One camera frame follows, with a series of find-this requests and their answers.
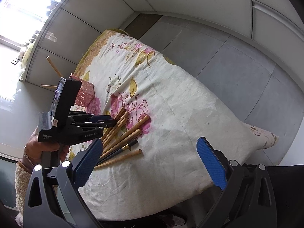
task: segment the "bundle of sticks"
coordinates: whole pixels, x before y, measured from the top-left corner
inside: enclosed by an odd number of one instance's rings
[[[121,127],[126,124],[128,115],[129,113],[123,107],[114,118],[118,121],[117,124],[113,128],[108,128],[103,134],[101,138],[103,144],[103,152],[99,158],[97,165],[94,168],[95,170],[142,153],[142,150],[139,149],[119,158],[109,160],[120,152],[123,152],[124,150],[131,148],[132,145],[136,144],[137,140],[134,140],[134,138],[136,138],[141,133],[140,126],[150,119],[150,117],[146,115],[140,121],[138,121],[131,129],[129,129],[127,132],[122,134],[117,140],[110,144],[110,142],[121,129]]]

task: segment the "floral tablecloth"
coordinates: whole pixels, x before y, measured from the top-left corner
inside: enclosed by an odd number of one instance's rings
[[[88,112],[114,117],[123,106],[129,112],[116,137],[146,114],[151,118],[142,125],[139,143],[132,149],[142,149],[143,155],[94,170],[79,189],[98,219],[151,215],[211,186],[196,151],[201,136],[241,164],[253,151],[278,140],[271,132],[239,121],[197,79],[124,32],[104,31],[74,75],[94,84],[96,97]],[[71,146],[68,158],[88,145]]]

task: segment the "handheld device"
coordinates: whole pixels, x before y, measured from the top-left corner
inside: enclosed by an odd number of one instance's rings
[[[56,152],[43,152],[41,164],[43,168],[59,165],[59,154],[64,145],[78,143],[102,137],[103,128],[113,127],[117,121],[111,116],[95,116],[82,111],[70,111],[75,104],[81,88],[81,81],[61,78],[49,112],[40,114],[38,125],[38,141],[54,142],[60,145]]]

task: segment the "beige fuzzy sleeve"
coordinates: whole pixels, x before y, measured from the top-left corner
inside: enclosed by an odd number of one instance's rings
[[[19,164],[20,162],[16,163],[15,172],[16,207],[23,215],[25,194],[31,174],[22,169]]]

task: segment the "person's arm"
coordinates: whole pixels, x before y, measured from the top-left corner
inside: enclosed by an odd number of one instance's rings
[[[15,174],[16,207],[22,215],[24,209],[25,194],[34,166],[41,163],[42,152],[53,152],[57,151],[58,149],[59,144],[57,142],[38,142],[38,128],[35,129],[26,146],[24,147],[23,157],[16,164]],[[60,154],[61,161],[65,160],[68,150],[69,146],[63,147],[63,151]]]

